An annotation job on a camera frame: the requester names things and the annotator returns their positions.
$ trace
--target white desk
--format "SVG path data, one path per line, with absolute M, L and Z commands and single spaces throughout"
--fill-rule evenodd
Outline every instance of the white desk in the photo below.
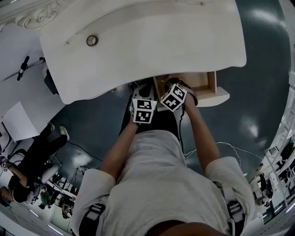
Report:
M 99 42 L 89 47 L 92 34 Z M 79 0 L 40 40 L 65 104 L 156 75 L 246 64 L 234 0 Z

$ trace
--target ornate molding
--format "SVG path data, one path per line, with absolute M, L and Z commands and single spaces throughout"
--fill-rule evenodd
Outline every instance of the ornate molding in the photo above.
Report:
M 74 0 L 55 0 L 50 3 L 35 6 L 30 9 L 23 8 L 24 11 L 19 13 L 21 9 L 17 9 L 18 14 L 1 22 L 0 32 L 3 27 L 9 23 L 15 23 L 26 29 L 41 29 L 48 22 L 52 21 L 64 9 L 66 9 Z

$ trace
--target dark floor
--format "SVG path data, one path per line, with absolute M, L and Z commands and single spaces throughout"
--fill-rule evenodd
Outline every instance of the dark floor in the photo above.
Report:
M 270 146 L 283 115 L 289 91 L 290 48 L 283 12 L 278 0 L 236 0 L 244 32 L 247 64 L 217 72 L 218 86 L 230 93 L 225 103 L 201 108 L 216 141 L 231 143 L 261 157 Z M 130 92 L 119 87 L 96 99 L 66 106 L 54 119 L 69 131 L 70 142 L 82 146 L 102 159 L 116 141 Z M 187 117 L 182 124 L 184 152 L 195 149 Z M 227 145 L 218 145 L 222 156 L 234 156 Z M 261 160 L 239 152 L 242 170 L 253 178 Z M 79 147 L 66 144 L 57 157 L 62 161 L 61 174 L 72 179 L 77 167 L 98 168 L 100 161 Z M 188 166 L 200 171 L 196 153 L 187 159 Z M 77 187 L 81 178 L 74 179 Z

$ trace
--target gray t-shirt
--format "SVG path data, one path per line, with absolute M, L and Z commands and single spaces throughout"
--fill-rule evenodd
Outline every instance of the gray t-shirt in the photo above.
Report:
M 233 188 L 248 223 L 255 211 L 254 198 L 236 159 L 225 157 L 211 162 L 205 176 L 186 167 L 172 133 L 140 133 L 134 138 L 118 183 L 105 172 L 85 172 L 72 229 L 79 235 L 89 207 L 101 203 L 106 210 L 100 217 L 97 236 L 144 236 L 154 225 L 168 220 L 205 223 L 229 233 L 227 206 L 213 182 Z

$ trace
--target desk surface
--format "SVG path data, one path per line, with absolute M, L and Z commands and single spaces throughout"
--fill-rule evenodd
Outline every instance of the desk surface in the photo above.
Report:
M 62 101 L 92 99 L 156 75 L 244 66 L 246 52 L 235 1 L 204 0 L 203 6 L 191 2 L 71 4 L 41 31 L 42 49 Z M 94 47 L 86 44 L 91 34 L 99 37 Z

